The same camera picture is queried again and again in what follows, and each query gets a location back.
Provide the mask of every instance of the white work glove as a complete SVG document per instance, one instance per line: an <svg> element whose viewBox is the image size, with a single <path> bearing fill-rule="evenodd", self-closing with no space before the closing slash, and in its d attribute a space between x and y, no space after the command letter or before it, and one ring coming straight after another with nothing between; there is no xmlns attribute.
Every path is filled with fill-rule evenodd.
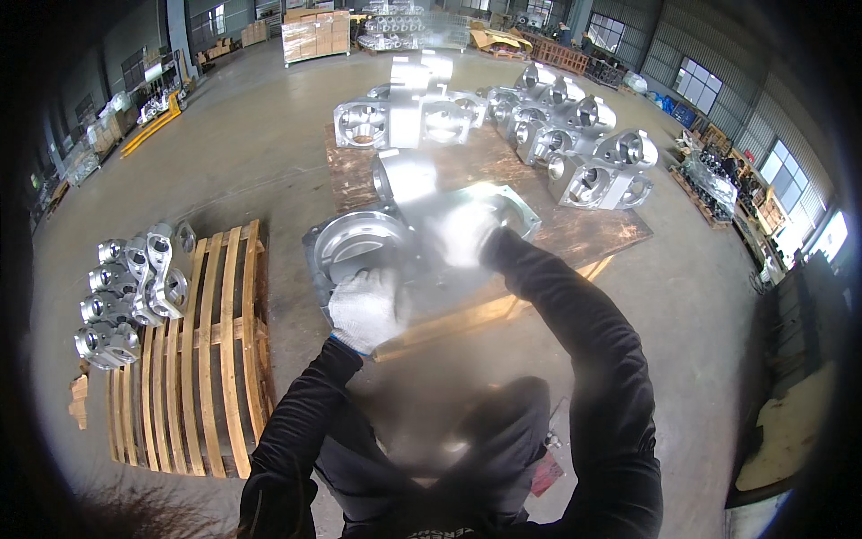
<svg viewBox="0 0 862 539"><path fill-rule="evenodd" d="M401 335L410 313L398 288L394 269L361 270L346 277L329 299L332 335L362 355Z"/></svg>
<svg viewBox="0 0 862 539"><path fill-rule="evenodd" d="M485 243L501 226L491 211L488 204L464 204L430 223L440 254L449 266L479 266Z"/></svg>

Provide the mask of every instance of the hair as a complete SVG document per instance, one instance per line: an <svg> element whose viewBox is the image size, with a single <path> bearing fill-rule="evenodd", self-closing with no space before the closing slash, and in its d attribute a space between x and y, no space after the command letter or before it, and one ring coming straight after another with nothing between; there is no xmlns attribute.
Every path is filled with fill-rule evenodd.
<svg viewBox="0 0 862 539"><path fill-rule="evenodd" d="M203 498L161 486L91 490L78 498L80 516L96 539L228 539L235 527L204 515Z"/></svg>

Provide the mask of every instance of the black jacket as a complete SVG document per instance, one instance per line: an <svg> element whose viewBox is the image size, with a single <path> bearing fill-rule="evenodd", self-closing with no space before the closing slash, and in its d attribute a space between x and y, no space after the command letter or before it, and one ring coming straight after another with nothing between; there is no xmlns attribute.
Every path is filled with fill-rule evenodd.
<svg viewBox="0 0 862 539"><path fill-rule="evenodd" d="M491 237L483 263L505 277L512 293L533 304L572 356L576 387L570 433L578 486L556 523L482 530L469 519L453 525L447 518L446 529L460 536L658 536L662 496L659 461L653 456L655 403L637 333L602 291L510 230ZM240 502L240 536L315 536L312 465L333 411L347 398L345 384L361 367L354 351L329 339L290 385L253 454ZM385 537L391 529L381 523L368 531Z"/></svg>

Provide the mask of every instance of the wooden table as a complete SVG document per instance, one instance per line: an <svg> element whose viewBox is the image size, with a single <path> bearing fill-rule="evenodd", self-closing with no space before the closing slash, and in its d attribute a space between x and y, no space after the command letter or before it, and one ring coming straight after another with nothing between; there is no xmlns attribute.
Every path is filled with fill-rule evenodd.
<svg viewBox="0 0 862 539"><path fill-rule="evenodd" d="M336 213L377 202L371 175L375 153L337 147L332 123L324 127L324 138ZM435 148L428 153L436 164L437 183L442 191L480 181L509 185L541 218L541 229L534 244L557 254L590 280L608 265L614 254L653 235L634 210L588 211L557 205L547 190L546 169L524 165L487 123L470 133L467 144ZM511 319L528 306L529 303L509 294L502 278L494 278L473 296L465 298L451 314L419 321L401 338L381 347L376 359L399 357L444 335Z"/></svg>

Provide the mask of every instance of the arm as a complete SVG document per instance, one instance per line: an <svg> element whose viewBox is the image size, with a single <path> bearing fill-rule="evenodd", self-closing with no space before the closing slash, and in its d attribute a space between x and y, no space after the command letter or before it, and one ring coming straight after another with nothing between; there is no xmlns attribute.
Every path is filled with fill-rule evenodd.
<svg viewBox="0 0 862 539"><path fill-rule="evenodd" d="M321 354L290 384L252 454L240 500L240 537L314 537L312 465L344 386L362 367L350 347L330 337Z"/></svg>
<svg viewBox="0 0 862 539"><path fill-rule="evenodd" d="M490 237L482 261L533 304L572 356L578 487L554 527L584 537L657 536L662 496L653 456L655 402L637 333L601 290L511 230Z"/></svg>

